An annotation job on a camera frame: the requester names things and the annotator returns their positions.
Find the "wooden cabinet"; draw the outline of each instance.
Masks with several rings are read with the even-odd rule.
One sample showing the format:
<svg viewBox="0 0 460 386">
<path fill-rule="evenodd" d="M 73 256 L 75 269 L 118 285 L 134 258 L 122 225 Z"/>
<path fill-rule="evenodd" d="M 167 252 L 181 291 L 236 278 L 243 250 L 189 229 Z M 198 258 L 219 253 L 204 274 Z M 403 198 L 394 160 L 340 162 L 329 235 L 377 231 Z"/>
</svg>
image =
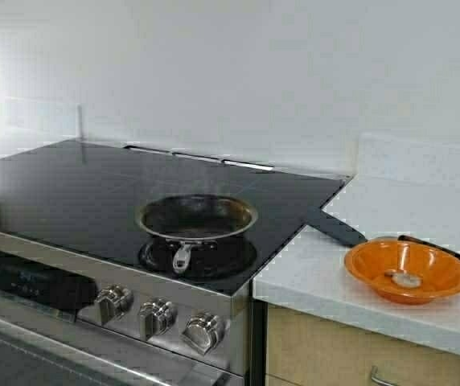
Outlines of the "wooden cabinet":
<svg viewBox="0 0 460 386">
<path fill-rule="evenodd" d="M 460 356 L 270 306 L 266 372 L 299 386 L 460 386 Z"/>
</svg>

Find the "black handle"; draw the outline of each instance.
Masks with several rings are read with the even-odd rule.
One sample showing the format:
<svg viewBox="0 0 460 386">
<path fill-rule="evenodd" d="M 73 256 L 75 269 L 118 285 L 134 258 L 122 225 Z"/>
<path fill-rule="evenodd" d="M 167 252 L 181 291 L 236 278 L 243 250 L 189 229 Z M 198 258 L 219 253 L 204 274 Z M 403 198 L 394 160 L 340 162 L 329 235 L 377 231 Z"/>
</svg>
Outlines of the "black handle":
<svg viewBox="0 0 460 386">
<path fill-rule="evenodd" d="M 428 241 L 423 241 L 423 240 L 417 239 L 416 237 L 407 236 L 407 235 L 401 235 L 400 237 L 398 237 L 398 240 L 400 240 L 400 241 L 412 241 L 413 243 L 423 244 L 423 245 L 426 245 L 428 247 L 433 247 L 435 249 L 440 249 L 443 252 L 449 253 L 450 255 L 452 255 L 454 257 L 457 257 L 460 260 L 460 253 L 454 252 L 454 251 L 452 251 L 450 249 L 447 249 L 447 248 L 440 247 L 439 245 L 429 243 Z"/>
<path fill-rule="evenodd" d="M 362 233 L 321 209 L 309 211 L 306 223 L 346 247 L 355 247 L 358 244 L 368 242 L 368 239 Z"/>
</svg>

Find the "orange bowl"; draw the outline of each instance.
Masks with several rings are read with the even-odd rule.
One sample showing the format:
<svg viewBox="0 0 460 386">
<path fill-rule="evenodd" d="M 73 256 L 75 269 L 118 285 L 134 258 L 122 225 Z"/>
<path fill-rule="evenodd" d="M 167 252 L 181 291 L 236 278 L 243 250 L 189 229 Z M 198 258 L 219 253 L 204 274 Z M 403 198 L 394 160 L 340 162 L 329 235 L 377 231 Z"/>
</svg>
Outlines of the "orange bowl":
<svg viewBox="0 0 460 386">
<path fill-rule="evenodd" d="M 403 304 L 425 304 L 460 293 L 460 260 L 440 249 L 398 240 L 374 240 L 357 245 L 344 258 L 347 270 L 381 297 Z M 418 276 L 421 285 L 397 285 L 386 271 Z"/>
</svg>

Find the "drawer handle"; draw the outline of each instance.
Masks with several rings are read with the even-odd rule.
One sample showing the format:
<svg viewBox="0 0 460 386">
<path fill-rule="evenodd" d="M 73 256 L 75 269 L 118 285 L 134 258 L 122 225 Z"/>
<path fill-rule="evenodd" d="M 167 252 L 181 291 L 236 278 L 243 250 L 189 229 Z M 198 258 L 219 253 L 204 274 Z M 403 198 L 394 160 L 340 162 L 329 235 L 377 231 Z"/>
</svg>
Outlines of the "drawer handle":
<svg viewBox="0 0 460 386">
<path fill-rule="evenodd" d="M 397 384 L 392 384 L 391 382 L 388 382 L 387 380 L 381 380 L 380 378 L 376 376 L 377 372 L 378 372 L 378 367 L 373 366 L 372 372 L 371 372 L 371 378 L 373 382 L 375 382 L 376 384 L 379 384 L 380 386 L 398 386 Z"/>
</svg>

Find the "pan handle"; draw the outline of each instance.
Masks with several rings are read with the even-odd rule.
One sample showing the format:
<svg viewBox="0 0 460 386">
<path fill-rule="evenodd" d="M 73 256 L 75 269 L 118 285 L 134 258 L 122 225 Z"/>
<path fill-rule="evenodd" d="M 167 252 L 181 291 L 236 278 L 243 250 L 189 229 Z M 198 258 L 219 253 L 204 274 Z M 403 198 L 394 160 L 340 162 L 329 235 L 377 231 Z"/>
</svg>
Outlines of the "pan handle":
<svg viewBox="0 0 460 386">
<path fill-rule="evenodd" d="M 353 248 L 356 245 L 368 242 L 368 239 L 362 233 L 334 216 L 325 213 L 322 209 L 309 211 L 306 216 L 306 224 L 332 237 L 345 247 Z"/>
<path fill-rule="evenodd" d="M 189 262 L 191 261 L 191 249 L 192 244 L 182 243 L 180 249 L 176 251 L 175 257 L 173 258 L 173 270 L 178 275 L 184 273 L 189 267 Z"/>
</svg>

